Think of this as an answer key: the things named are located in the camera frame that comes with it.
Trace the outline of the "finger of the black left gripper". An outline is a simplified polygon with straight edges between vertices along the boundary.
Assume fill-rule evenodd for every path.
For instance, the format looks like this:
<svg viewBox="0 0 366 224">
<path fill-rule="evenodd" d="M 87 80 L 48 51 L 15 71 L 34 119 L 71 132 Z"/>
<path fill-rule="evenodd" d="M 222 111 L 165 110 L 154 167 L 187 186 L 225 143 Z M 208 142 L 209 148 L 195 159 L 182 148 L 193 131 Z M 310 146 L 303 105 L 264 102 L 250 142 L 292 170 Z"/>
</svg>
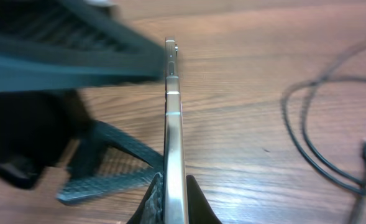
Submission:
<svg viewBox="0 0 366 224">
<path fill-rule="evenodd" d="M 149 184 L 163 170 L 163 156 L 133 136 L 94 120 L 81 138 L 66 171 L 70 178 L 57 194 L 66 205 Z"/>
</svg>

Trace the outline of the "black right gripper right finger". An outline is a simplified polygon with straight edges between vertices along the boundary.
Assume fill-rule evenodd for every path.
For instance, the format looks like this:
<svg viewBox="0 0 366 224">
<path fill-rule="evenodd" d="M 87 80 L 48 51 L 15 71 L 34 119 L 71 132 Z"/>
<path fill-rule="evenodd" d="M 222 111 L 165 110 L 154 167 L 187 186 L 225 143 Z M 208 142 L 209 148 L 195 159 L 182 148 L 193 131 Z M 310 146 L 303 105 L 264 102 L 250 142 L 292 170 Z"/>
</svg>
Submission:
<svg viewBox="0 0 366 224">
<path fill-rule="evenodd" d="M 221 224 L 193 175 L 186 176 L 189 224 Z"/>
</svg>

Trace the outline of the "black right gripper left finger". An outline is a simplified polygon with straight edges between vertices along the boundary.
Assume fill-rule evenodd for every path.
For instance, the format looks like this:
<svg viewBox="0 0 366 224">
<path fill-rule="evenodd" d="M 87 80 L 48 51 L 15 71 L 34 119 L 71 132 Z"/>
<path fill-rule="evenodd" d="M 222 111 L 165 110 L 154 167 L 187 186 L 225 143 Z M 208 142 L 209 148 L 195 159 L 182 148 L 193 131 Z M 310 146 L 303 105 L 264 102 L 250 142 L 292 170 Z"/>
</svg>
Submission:
<svg viewBox="0 0 366 224">
<path fill-rule="evenodd" d="M 127 224 L 163 224 L 163 175 L 156 173 Z"/>
</svg>

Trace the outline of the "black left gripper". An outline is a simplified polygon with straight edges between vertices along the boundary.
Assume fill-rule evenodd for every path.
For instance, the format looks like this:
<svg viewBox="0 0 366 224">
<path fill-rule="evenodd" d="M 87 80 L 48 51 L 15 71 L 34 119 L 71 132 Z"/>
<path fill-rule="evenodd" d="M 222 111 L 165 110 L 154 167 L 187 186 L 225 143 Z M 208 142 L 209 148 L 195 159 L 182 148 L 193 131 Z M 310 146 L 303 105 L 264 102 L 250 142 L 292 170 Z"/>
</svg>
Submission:
<svg viewBox="0 0 366 224">
<path fill-rule="evenodd" d="M 0 1 L 0 179 L 33 188 L 91 127 L 78 91 L 56 89 L 154 82 L 164 59 L 84 1 Z"/>
</svg>

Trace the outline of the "black Samsung Galaxy phone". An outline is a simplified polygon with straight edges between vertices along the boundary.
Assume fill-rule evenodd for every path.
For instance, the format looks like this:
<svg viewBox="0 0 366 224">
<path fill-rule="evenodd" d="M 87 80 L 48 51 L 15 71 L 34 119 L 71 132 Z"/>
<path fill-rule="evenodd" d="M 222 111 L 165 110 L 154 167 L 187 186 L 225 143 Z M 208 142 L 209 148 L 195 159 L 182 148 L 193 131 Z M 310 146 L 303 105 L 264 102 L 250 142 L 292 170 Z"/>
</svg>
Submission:
<svg viewBox="0 0 366 224">
<path fill-rule="evenodd" d="M 163 221 L 165 224 L 188 224 L 181 91 L 177 60 L 178 46 L 173 37 L 165 39 L 165 51 L 167 62 L 165 69 Z"/>
</svg>

